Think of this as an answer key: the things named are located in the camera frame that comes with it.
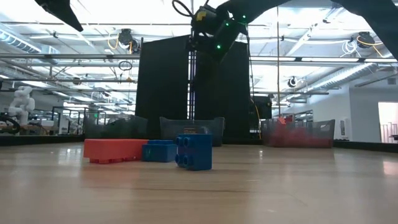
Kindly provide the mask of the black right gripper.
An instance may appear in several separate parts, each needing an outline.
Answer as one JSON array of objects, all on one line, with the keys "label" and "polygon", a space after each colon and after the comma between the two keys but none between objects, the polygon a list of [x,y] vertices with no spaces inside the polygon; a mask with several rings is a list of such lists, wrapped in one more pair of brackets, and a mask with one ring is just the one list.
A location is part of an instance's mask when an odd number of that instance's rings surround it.
[{"label": "black right gripper", "polygon": [[214,61],[221,62],[239,34],[248,34],[246,24],[233,19],[218,19],[218,30],[214,35],[193,30],[189,46],[197,52],[209,55]]}]

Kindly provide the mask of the small blue toy brick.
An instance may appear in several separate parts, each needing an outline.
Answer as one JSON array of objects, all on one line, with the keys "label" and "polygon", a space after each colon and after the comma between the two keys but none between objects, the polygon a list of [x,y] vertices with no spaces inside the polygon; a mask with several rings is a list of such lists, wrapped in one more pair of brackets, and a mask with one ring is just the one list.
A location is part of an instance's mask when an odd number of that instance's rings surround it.
[{"label": "small blue toy brick", "polygon": [[179,134],[175,162],[187,170],[211,170],[213,165],[211,134]]},{"label": "small blue toy brick", "polygon": [[172,140],[149,140],[142,146],[142,161],[172,162],[177,154],[177,145]]}]

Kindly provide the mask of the thin hanging pole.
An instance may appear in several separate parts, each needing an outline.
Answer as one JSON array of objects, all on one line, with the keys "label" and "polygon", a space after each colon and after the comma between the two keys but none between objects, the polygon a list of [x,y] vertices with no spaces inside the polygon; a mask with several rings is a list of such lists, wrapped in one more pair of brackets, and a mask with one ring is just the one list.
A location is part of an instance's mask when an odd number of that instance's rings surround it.
[{"label": "thin hanging pole", "polygon": [[280,107],[280,31],[279,31],[279,7],[276,7],[276,28],[277,28],[277,109],[278,109],[278,118],[281,116],[281,107]]}]

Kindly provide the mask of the black folding partition screen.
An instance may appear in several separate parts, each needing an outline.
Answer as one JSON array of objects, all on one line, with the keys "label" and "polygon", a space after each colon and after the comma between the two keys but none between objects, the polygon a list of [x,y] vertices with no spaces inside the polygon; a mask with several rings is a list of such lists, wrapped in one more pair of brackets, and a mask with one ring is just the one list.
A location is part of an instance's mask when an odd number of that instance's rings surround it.
[{"label": "black folding partition screen", "polygon": [[[147,134],[160,137],[160,118],[187,120],[188,36],[142,45],[136,95],[137,116],[146,118]],[[221,63],[198,53],[195,119],[224,118],[223,142],[249,139],[249,59],[247,45],[235,42]]]}]

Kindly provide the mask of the black equipment box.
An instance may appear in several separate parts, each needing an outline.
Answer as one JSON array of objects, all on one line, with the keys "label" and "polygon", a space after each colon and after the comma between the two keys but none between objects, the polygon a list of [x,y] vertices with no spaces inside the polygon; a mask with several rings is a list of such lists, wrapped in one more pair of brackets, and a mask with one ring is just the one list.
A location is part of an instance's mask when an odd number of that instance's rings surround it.
[{"label": "black equipment box", "polygon": [[268,96],[255,96],[254,104],[260,119],[272,118],[272,101]]}]

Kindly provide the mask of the grey plastic bin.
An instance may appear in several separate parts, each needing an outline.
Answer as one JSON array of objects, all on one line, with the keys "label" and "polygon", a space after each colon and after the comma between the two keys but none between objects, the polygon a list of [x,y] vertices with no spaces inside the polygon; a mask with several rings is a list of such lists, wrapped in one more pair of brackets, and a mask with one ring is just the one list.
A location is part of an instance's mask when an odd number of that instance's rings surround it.
[{"label": "grey plastic bin", "polygon": [[159,119],[161,139],[175,140],[179,134],[211,134],[213,146],[222,146],[224,117],[211,120],[175,120],[165,117]]},{"label": "grey plastic bin", "polygon": [[86,139],[144,139],[147,135],[148,120],[130,115],[107,124],[96,124],[92,119],[84,119]]},{"label": "grey plastic bin", "polygon": [[271,147],[332,148],[334,133],[334,119],[284,123],[279,119],[261,121],[262,141]]}]

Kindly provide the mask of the black metal rack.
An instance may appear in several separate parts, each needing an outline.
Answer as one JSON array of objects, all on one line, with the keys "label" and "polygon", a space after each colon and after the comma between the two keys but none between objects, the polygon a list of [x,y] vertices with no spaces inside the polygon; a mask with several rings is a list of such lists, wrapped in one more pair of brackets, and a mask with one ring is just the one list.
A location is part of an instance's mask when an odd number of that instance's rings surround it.
[{"label": "black metal rack", "polygon": [[101,109],[88,106],[53,106],[50,111],[50,120],[58,127],[64,124],[82,126],[85,118],[94,121],[95,124],[106,124],[108,115]]}]

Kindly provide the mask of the white humanoid robot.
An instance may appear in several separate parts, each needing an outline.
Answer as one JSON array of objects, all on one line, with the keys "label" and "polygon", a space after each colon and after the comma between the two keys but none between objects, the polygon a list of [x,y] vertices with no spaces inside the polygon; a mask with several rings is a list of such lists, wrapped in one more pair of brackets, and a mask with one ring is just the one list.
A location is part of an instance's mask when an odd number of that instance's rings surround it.
[{"label": "white humanoid robot", "polygon": [[9,105],[8,115],[16,116],[22,126],[28,124],[29,113],[35,109],[35,100],[30,97],[31,92],[32,87],[20,86],[14,92],[14,99]]}]

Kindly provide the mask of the white wall dispenser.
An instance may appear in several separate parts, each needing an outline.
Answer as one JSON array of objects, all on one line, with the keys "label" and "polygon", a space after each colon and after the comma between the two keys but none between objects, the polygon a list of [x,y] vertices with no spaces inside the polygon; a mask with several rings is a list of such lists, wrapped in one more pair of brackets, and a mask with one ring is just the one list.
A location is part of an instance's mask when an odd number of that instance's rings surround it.
[{"label": "white wall dispenser", "polygon": [[350,140],[351,139],[351,121],[349,118],[341,118],[338,122],[339,124],[339,134],[341,139]]}]

